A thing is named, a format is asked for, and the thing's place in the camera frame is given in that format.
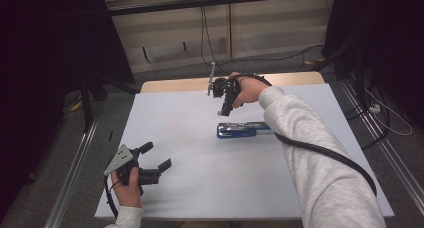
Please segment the person's left hand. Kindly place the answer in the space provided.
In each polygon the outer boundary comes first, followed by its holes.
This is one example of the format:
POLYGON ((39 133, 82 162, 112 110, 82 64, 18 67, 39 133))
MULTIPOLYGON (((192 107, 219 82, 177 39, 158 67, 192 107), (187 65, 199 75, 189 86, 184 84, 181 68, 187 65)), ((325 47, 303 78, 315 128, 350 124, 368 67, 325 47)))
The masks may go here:
POLYGON ((115 184, 113 190, 120 206, 141 208, 140 191, 138 188, 139 169, 133 167, 129 175, 129 183, 123 185, 115 171, 111 173, 111 180, 115 184))

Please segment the aluminium floor rail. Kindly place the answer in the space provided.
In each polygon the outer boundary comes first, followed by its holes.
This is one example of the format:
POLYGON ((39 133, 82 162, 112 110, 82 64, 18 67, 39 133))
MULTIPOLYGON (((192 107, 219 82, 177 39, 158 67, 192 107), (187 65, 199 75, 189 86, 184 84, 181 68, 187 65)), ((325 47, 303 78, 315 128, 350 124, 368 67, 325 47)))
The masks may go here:
POLYGON ((375 113, 368 112, 364 108, 359 107, 359 101, 356 98, 357 93, 351 84, 343 83, 342 87, 350 102, 355 106, 355 110, 358 112, 369 133, 376 140, 376 144, 385 159, 392 167, 417 209, 424 216, 424 186, 411 173, 388 138, 383 137, 384 130, 388 128, 388 125, 379 122, 375 113))
POLYGON ((73 195, 83 162, 85 161, 87 151, 90 148, 92 139, 96 132, 97 124, 98 120, 95 119, 85 130, 81 142, 78 146, 76 155, 72 160, 71 167, 49 213, 44 228, 60 228, 65 212, 73 195))

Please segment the white table cover board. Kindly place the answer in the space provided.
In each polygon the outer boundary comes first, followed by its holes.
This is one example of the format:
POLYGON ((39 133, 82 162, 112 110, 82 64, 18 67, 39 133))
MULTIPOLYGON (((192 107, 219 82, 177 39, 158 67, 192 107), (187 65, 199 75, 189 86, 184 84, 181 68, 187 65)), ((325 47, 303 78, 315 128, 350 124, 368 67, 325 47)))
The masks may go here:
POLYGON ((206 91, 135 96, 121 142, 140 156, 144 169, 169 160, 156 185, 144 188, 147 219, 297 219, 297 194, 280 142, 272 134, 220 139, 222 101, 206 91))

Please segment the person's right hand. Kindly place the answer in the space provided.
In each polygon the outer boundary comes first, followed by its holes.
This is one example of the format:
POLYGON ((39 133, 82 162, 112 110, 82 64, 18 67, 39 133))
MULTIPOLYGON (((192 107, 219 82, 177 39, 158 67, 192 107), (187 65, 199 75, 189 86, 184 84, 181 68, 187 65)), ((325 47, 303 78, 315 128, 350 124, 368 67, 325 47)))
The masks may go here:
POLYGON ((237 72, 232 72, 230 78, 236 78, 241 87, 241 92, 232 104, 234 108, 239 108, 244 103, 257 102, 261 92, 268 87, 266 83, 256 78, 247 76, 239 77, 237 72))

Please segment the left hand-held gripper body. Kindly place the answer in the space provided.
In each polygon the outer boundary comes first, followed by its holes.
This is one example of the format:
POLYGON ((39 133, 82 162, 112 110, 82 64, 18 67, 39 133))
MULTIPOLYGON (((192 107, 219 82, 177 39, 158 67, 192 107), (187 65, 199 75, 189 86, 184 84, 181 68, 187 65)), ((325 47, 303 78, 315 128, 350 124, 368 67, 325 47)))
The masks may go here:
POLYGON ((121 145, 107 165, 104 176, 108 178, 108 176, 115 171, 122 184, 127 185, 129 183, 131 169, 137 167, 139 169, 138 187, 140 194, 143 194, 144 191, 142 186, 158 184, 161 172, 158 167, 156 169, 143 169, 140 167, 138 162, 140 155, 138 148, 129 149, 125 144, 121 145))

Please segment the black metal stand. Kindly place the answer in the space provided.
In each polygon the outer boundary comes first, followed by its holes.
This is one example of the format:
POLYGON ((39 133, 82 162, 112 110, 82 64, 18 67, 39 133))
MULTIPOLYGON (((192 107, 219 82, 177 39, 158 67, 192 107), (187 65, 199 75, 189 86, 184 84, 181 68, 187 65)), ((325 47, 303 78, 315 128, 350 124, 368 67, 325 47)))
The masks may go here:
POLYGON ((124 84, 122 82, 118 82, 117 80, 107 77, 101 73, 84 73, 81 77, 80 92, 85 118, 85 133, 87 133, 89 128, 94 124, 90 97, 93 97, 96 101, 104 101, 108 97, 108 93, 103 87, 104 84, 112 85, 113 87, 131 95, 135 95, 138 93, 138 90, 136 88, 130 87, 129 85, 124 84))
POLYGON ((335 61, 340 61, 343 57, 351 57, 353 59, 352 68, 355 74, 357 98, 361 103, 364 103, 365 91, 363 55, 355 42, 348 41, 346 44, 342 45, 336 52, 325 58, 318 65, 315 65, 312 68, 312 71, 319 72, 335 61))

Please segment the black curtain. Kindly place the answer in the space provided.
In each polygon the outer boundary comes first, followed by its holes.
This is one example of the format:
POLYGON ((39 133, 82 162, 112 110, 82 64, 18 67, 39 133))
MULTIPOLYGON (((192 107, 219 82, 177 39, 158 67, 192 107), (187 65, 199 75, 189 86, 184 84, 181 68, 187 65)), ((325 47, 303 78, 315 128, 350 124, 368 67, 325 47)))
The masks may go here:
POLYGON ((47 152, 65 95, 133 80, 105 0, 0 0, 0 222, 47 152))
POLYGON ((336 60, 336 76, 356 65, 374 73, 375 81, 424 128, 424 0, 334 0, 322 54, 351 48, 336 60))

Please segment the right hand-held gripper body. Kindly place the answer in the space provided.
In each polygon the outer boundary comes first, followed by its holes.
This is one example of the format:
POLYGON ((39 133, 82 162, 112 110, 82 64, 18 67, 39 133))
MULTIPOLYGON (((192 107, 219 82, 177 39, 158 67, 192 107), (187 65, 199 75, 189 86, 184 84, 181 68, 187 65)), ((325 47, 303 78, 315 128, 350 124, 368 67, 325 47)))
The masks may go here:
POLYGON ((207 95, 213 95, 214 98, 224 98, 224 105, 231 106, 230 94, 235 89, 235 80, 227 78, 215 78, 216 63, 211 63, 212 68, 209 75, 207 95))

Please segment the black horizontal bar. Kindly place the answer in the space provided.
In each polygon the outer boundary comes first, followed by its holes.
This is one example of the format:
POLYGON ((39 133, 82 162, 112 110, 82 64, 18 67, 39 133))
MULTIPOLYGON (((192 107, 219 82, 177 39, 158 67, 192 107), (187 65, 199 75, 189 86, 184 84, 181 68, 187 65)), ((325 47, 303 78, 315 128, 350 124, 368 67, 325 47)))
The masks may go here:
POLYGON ((130 5, 130 6, 121 6, 117 8, 110 8, 108 11, 108 14, 110 16, 122 16, 122 15, 132 15, 132 14, 159 12, 159 11, 180 10, 180 9, 188 9, 188 8, 209 7, 209 6, 217 6, 217 5, 239 4, 239 3, 259 2, 259 1, 268 1, 268 0, 183 0, 183 1, 172 1, 172 2, 157 3, 157 4, 130 5))

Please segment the blue stapler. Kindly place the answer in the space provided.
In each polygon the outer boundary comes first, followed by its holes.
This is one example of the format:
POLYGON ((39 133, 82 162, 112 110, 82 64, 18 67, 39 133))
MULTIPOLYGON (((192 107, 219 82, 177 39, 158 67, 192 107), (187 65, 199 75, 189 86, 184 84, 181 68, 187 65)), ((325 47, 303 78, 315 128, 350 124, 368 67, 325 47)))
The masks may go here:
POLYGON ((255 137, 272 133, 265 122, 219 123, 216 129, 219 139, 255 137))

